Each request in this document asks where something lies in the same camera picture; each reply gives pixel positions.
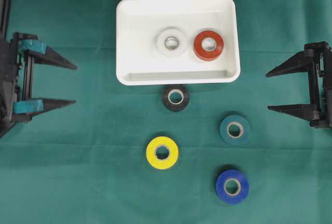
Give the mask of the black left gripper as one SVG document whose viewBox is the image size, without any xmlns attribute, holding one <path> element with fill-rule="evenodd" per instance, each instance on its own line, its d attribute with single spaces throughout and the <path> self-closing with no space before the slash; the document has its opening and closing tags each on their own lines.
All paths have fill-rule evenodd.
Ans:
<svg viewBox="0 0 332 224">
<path fill-rule="evenodd" d="M 32 120 L 29 114 L 41 114 L 75 104 L 75 100 L 30 99 L 18 101 L 20 87 L 17 85 L 21 62 L 18 50 L 28 54 L 35 63 L 77 70 L 77 66 L 55 52 L 33 34 L 14 33 L 10 42 L 1 39 L 1 136 L 18 122 Z"/>
</svg>

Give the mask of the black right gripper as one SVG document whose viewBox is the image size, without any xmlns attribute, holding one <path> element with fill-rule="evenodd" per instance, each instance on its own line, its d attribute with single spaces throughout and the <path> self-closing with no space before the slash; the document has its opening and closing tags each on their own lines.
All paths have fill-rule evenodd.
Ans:
<svg viewBox="0 0 332 224">
<path fill-rule="evenodd" d="M 268 106 L 268 109 L 309 121 L 314 128 L 330 128 L 331 47 L 327 42 L 305 44 L 303 51 L 266 73 L 266 77 L 302 72 L 308 72 L 311 104 Z"/>
</svg>

